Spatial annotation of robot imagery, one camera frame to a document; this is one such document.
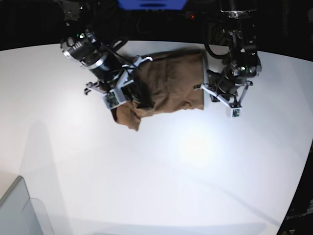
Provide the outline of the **brown t-shirt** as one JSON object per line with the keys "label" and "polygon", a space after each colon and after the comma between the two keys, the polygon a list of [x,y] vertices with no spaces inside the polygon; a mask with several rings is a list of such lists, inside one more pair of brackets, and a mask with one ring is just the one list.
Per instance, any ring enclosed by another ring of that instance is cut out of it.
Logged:
{"label": "brown t-shirt", "polygon": [[139,130],[142,118],[179,110],[204,108],[203,91],[196,87],[204,81],[204,52],[199,49],[174,50],[151,54],[142,63],[134,80],[143,95],[112,110],[117,124]]}

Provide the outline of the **blue plastic box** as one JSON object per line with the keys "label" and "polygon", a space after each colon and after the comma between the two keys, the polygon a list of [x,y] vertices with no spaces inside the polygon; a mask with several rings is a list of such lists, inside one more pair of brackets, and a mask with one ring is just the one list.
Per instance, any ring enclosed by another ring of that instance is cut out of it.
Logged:
{"label": "blue plastic box", "polygon": [[125,10],[181,10],[187,0],[118,0]]}

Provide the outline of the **black power strip red light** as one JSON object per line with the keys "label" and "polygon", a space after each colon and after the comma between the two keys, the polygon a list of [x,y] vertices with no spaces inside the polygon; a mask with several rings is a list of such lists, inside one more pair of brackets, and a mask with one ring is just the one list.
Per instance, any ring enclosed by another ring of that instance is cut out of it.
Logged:
{"label": "black power strip red light", "polygon": [[211,12],[197,12],[197,11],[185,11],[183,16],[187,20],[210,20],[216,21],[219,19],[219,16],[212,14]]}

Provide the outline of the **translucent grey plastic bin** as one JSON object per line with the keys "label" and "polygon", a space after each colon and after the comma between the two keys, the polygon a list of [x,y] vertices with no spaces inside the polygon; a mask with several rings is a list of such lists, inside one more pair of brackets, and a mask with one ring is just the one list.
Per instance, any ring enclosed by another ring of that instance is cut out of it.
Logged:
{"label": "translucent grey plastic bin", "polygon": [[55,234],[46,207],[29,195],[25,180],[19,176],[0,199],[2,235]]}

